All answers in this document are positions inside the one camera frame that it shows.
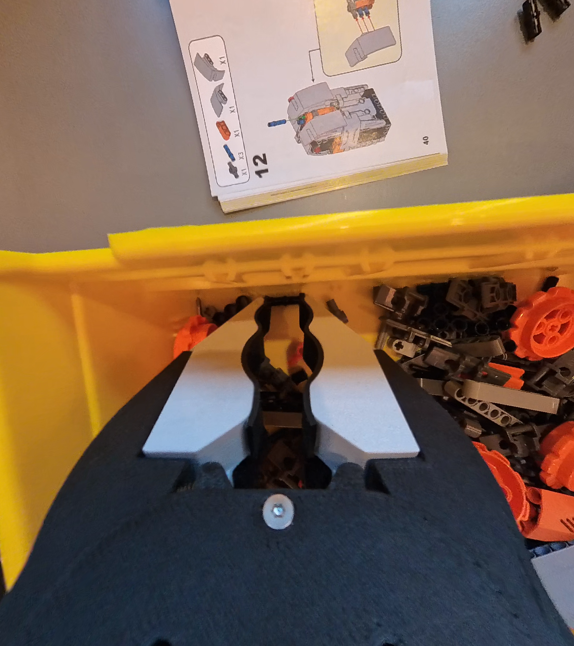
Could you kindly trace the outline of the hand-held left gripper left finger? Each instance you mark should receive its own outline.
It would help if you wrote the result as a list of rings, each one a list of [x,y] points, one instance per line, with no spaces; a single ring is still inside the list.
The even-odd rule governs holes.
[[[249,455],[244,428],[255,386],[242,351],[263,304],[263,296],[255,299],[194,348],[146,440],[146,457],[239,464]]]

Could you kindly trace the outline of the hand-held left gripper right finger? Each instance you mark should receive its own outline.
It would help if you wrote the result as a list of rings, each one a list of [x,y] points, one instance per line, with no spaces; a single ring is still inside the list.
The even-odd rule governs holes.
[[[419,455],[396,396],[371,344],[310,296],[308,331],[322,350],[309,406],[317,425],[316,455],[325,464],[366,464]]]

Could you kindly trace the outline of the pile of building block pieces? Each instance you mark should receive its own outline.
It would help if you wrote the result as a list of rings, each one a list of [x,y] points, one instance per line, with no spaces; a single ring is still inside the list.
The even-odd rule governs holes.
[[[398,624],[437,645],[555,645],[566,625],[532,565],[530,551],[547,543],[526,539],[488,465],[474,448],[505,456],[530,487],[552,489],[540,478],[540,444],[557,426],[574,421],[574,349],[557,358],[517,357],[508,338],[516,286],[498,276],[393,289],[375,286],[382,309],[375,354],[420,451],[406,459],[325,464],[315,452],[317,425],[309,406],[313,370],[322,350],[308,331],[302,361],[283,383],[255,337],[243,352],[262,391],[259,403],[301,411],[302,484],[311,489],[352,486],[398,504],[383,519],[369,512],[375,557],[388,583]]]

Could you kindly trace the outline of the yellow plastic bin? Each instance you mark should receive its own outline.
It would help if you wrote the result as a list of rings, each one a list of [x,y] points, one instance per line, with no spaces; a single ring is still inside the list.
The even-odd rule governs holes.
[[[126,232],[104,249],[0,251],[0,645],[437,645],[398,624],[352,486],[269,494],[145,457],[191,354],[173,326],[220,300],[379,279],[574,274],[574,194]]]

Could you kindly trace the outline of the large orange wheel hub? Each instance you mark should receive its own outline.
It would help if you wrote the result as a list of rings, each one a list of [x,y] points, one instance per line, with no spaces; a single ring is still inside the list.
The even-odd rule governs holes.
[[[189,317],[175,335],[173,359],[178,358],[185,351],[192,351],[197,344],[201,343],[217,329],[216,324],[202,315],[197,314]]]

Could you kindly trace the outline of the black bushing cluster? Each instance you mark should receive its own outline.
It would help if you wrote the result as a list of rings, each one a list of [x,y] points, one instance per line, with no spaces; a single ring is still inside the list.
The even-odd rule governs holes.
[[[227,303],[222,309],[214,308],[211,313],[211,321],[220,327],[225,322],[232,319],[236,314],[244,310],[250,303],[246,295],[240,295],[234,302]]]

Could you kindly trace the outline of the orange panel piece black stripes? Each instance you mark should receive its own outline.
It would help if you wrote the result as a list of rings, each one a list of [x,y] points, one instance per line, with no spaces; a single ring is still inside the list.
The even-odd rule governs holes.
[[[526,539],[545,543],[574,540],[574,496],[530,487],[526,502],[526,517],[516,521]]]

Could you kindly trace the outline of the instruction booklet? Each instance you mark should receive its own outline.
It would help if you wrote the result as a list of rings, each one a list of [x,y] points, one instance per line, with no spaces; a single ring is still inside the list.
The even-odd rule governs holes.
[[[430,1],[171,1],[225,214],[445,166]]]

